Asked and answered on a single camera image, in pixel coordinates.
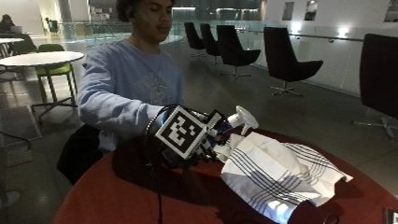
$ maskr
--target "man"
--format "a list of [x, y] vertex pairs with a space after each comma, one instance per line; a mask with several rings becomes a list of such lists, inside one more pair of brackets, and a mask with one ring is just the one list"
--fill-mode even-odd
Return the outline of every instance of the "man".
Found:
[[10, 33], [10, 26], [14, 26], [10, 16], [7, 14], [3, 14], [0, 21], [0, 33]]
[[101, 130], [101, 149], [113, 150], [142, 135], [162, 106], [180, 102], [180, 71], [159, 49], [171, 27], [172, 4], [171, 0], [117, 0], [118, 19], [131, 23], [133, 35], [87, 54], [79, 118]]

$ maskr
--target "black bag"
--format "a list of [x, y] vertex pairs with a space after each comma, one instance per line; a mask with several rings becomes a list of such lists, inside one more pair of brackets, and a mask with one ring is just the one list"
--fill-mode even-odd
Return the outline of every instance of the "black bag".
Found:
[[66, 140], [57, 169], [71, 185], [103, 156], [98, 149], [98, 134], [99, 130], [85, 124]]

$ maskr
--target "black chair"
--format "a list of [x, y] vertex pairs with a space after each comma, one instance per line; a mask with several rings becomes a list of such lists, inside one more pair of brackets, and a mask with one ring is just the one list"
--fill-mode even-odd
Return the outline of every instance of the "black chair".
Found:
[[214, 63], [216, 64], [216, 56], [220, 56], [219, 49], [218, 49], [218, 42], [212, 37], [210, 25], [207, 23], [199, 24], [199, 31], [202, 37], [203, 47], [206, 49], [206, 53], [214, 56]]
[[184, 33], [186, 33], [188, 47], [198, 51], [198, 53], [191, 54], [191, 56], [192, 57], [203, 56], [203, 54], [199, 54], [199, 50], [204, 49], [204, 47], [203, 47], [202, 39], [198, 36], [198, 32], [196, 32], [194, 23], [184, 22], [183, 27], [184, 27]]
[[318, 72], [323, 62], [311, 61], [300, 63], [294, 55], [294, 48], [288, 38], [287, 28], [263, 28], [264, 56], [271, 77], [283, 80], [283, 87], [270, 87], [275, 90], [272, 95], [292, 93], [302, 96], [287, 88], [287, 82], [294, 82], [312, 77]]
[[101, 159], [103, 153], [99, 146], [99, 130], [83, 124], [83, 126], [69, 136], [61, 156], [57, 162], [57, 169], [71, 185]]
[[391, 119], [398, 119], [398, 37], [364, 35], [360, 65], [359, 90], [361, 105], [380, 112], [381, 123], [354, 121], [354, 124], [383, 127], [393, 140]]
[[218, 35], [218, 49], [220, 53], [220, 59], [224, 64], [235, 67], [232, 75], [236, 77], [248, 77], [247, 74], [236, 74], [236, 67], [244, 66], [252, 63], [259, 55], [259, 49], [244, 50], [239, 44], [235, 26], [234, 25], [218, 25], [216, 26]]

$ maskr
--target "robotic hand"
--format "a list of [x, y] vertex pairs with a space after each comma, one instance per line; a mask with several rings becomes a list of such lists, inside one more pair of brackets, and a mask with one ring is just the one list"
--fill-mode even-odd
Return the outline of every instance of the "robotic hand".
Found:
[[176, 106], [155, 133], [167, 146], [161, 154], [168, 168], [187, 169], [199, 160], [215, 161], [212, 148], [224, 144], [227, 139], [223, 133], [239, 125], [243, 125], [240, 134], [248, 128], [258, 127], [254, 116], [240, 106], [236, 106], [236, 113], [227, 118], [216, 110], [203, 115]]

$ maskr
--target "young man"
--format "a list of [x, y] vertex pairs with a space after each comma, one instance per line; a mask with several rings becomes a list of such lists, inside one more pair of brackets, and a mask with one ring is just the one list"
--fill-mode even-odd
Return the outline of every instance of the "young man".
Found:
[[[117, 0], [133, 35], [90, 51], [79, 84], [82, 122], [101, 130], [99, 148], [143, 134], [163, 105], [180, 103], [180, 71], [159, 43], [171, 27], [172, 0]], [[154, 130], [159, 128], [157, 119]]]

